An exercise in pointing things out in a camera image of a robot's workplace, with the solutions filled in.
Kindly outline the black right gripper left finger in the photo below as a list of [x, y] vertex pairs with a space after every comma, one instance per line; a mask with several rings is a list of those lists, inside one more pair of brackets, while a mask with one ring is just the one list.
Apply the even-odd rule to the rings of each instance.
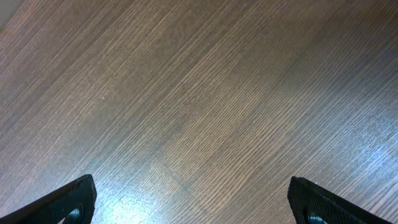
[[96, 197], [93, 176], [86, 174], [2, 217], [1, 223], [90, 224]]

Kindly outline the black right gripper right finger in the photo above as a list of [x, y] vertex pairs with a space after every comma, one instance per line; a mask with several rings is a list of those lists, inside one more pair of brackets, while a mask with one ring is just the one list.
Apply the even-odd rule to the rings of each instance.
[[391, 224], [303, 177], [291, 178], [287, 198], [300, 224]]

